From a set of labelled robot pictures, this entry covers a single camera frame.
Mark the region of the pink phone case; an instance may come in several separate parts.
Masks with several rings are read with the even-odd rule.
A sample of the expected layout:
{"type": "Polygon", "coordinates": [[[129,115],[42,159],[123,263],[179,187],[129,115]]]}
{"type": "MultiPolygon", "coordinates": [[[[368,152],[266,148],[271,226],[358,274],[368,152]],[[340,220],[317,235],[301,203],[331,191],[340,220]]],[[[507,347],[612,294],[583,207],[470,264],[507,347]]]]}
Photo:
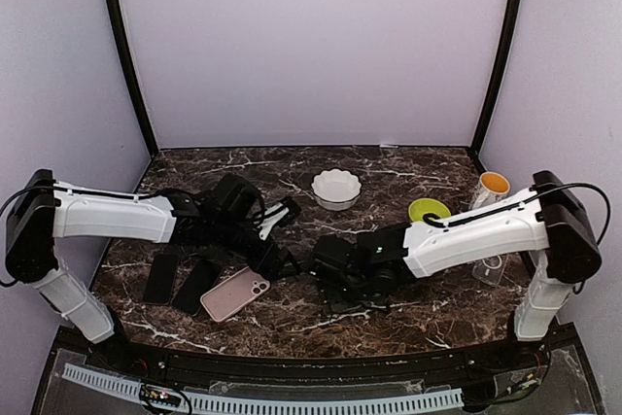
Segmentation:
{"type": "Polygon", "coordinates": [[[213,321],[221,323],[267,293],[270,286],[268,280],[245,267],[203,294],[199,303],[213,321]]]}

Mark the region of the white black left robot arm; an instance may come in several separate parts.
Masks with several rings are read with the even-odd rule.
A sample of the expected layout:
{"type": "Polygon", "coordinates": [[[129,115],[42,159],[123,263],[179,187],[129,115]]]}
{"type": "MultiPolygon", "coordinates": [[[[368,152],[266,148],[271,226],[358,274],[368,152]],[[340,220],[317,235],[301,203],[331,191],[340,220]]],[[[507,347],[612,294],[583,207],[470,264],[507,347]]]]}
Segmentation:
{"type": "Polygon", "coordinates": [[[282,277],[293,255],[272,238],[292,223],[299,205],[289,196],[267,206],[257,187],[225,175],[211,190],[163,189],[150,194],[102,191],[36,171],[1,207],[6,218],[5,268],[10,285],[29,284],[72,323],[116,372],[137,364],[112,312],[71,274],[54,243],[68,237],[128,238],[155,244],[217,245],[240,257],[262,278],[282,277]]]}

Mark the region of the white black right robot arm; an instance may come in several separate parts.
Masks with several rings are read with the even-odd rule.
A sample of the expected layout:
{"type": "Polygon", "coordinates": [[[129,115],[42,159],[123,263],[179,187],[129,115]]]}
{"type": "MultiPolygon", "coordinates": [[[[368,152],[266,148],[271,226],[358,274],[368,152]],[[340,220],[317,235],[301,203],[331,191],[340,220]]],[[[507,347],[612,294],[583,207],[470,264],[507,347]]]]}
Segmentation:
{"type": "Polygon", "coordinates": [[[504,200],[449,218],[425,214],[417,222],[364,232],[355,242],[324,235],[307,270],[355,302],[462,264],[535,252],[536,273],[513,314],[513,334],[496,350],[497,363],[515,370],[532,356],[533,341],[545,336],[570,292],[603,263],[602,238],[573,194],[578,185],[563,183],[549,170],[536,172],[533,180],[504,200]]]}

